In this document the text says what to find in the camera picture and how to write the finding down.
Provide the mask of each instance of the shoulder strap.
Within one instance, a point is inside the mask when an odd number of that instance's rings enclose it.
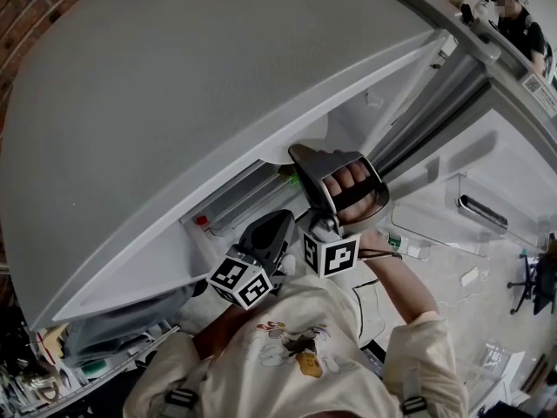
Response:
[[[427,411],[427,401],[421,395],[421,383],[419,381],[419,368],[409,368],[405,372],[402,384],[404,401],[400,409],[404,416],[411,418],[431,418]]]
[[[185,380],[180,388],[166,394],[161,418],[189,418],[195,416],[194,408],[198,402],[199,387],[207,375],[211,358],[201,362]]]
[[[532,17],[532,14],[528,14],[526,16],[526,20],[524,21],[524,25],[526,26],[526,29],[529,30],[530,26],[534,23],[534,18]]]

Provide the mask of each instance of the white t-shirt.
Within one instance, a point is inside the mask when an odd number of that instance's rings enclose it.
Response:
[[[419,367],[421,395],[433,417],[466,416],[466,390],[454,374],[446,322],[436,313],[393,330],[382,381],[359,350],[359,312],[333,282],[305,276],[264,302],[265,311],[211,363],[188,416],[402,416],[402,383],[411,367]],[[190,338],[171,336],[131,392],[124,416],[159,417],[165,394],[182,387],[198,364]]]

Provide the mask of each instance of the black shirt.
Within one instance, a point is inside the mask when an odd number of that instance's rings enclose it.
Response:
[[[546,54],[546,40],[541,32],[541,27],[533,22],[527,28],[527,17],[530,13],[523,8],[522,12],[515,20],[510,18],[500,18],[498,28],[510,42],[518,50],[524,54],[530,61],[532,51],[538,51],[540,54]]]

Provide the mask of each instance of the apriltag cube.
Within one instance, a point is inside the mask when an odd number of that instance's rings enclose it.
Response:
[[[299,229],[304,262],[324,279],[353,269],[358,260],[359,234],[332,243],[321,243]]]
[[[246,310],[272,290],[272,283],[262,267],[228,256],[209,274],[207,283],[220,297]]]

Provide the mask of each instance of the hand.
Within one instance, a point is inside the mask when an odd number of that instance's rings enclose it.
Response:
[[[369,171],[359,161],[350,163],[347,167],[338,169],[332,176],[325,177],[323,182],[332,197],[342,193],[343,189],[352,187],[370,176]],[[375,192],[370,193],[358,203],[337,212],[341,225],[358,223],[363,219],[371,217],[382,206],[376,203]],[[389,243],[382,233],[372,228],[362,233],[359,241],[360,249],[375,249],[377,251],[392,251]]]

